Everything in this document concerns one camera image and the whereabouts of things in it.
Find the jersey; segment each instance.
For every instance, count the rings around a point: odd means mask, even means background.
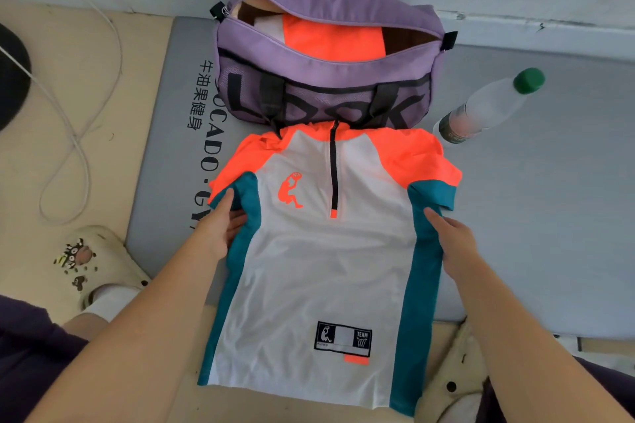
[[[461,172],[422,129],[295,125],[251,135],[213,180],[247,222],[199,384],[412,416],[441,272],[425,207],[453,208]]]

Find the person's left arm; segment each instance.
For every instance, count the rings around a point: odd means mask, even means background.
[[[27,423],[163,422],[199,326],[218,260],[244,223],[233,190],[160,274],[68,365]]]

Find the person's left hand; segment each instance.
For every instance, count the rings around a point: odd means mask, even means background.
[[[211,243],[214,256],[218,259],[227,255],[227,248],[247,221],[243,210],[230,211],[233,200],[234,189],[229,188],[216,209],[202,218],[194,230],[195,234],[202,235]]]

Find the black round object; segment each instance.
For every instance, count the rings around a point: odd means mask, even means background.
[[[27,49],[18,36],[0,24],[0,45],[31,72]],[[20,111],[31,86],[30,77],[0,52],[0,130]]]

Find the bottle label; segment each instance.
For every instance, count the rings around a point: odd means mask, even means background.
[[[474,130],[465,113],[465,104],[454,109],[439,121],[439,134],[451,144],[460,144],[474,137],[480,130]]]

